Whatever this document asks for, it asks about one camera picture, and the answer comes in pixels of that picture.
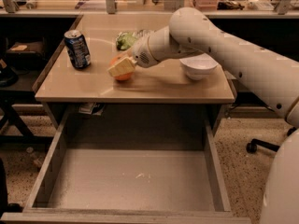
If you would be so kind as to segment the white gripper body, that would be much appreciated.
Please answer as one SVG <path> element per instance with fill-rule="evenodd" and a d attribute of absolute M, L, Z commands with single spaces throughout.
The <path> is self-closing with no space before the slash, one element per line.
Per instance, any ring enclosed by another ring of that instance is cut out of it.
<path fill-rule="evenodd" d="M 173 39 L 166 26 L 137 40 L 132 46 L 132 56 L 143 68 L 150 68 L 170 59 L 175 50 Z"/>

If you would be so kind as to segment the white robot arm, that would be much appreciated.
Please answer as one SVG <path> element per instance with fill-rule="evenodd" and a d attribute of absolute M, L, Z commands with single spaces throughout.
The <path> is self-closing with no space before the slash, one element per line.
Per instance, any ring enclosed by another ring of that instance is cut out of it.
<path fill-rule="evenodd" d="M 299 224 L 299 63 L 216 27 L 201 11 L 183 7 L 164 28 L 121 53 L 113 77 L 167 59 L 205 53 L 296 130 L 280 145 L 266 181 L 260 224 Z"/>

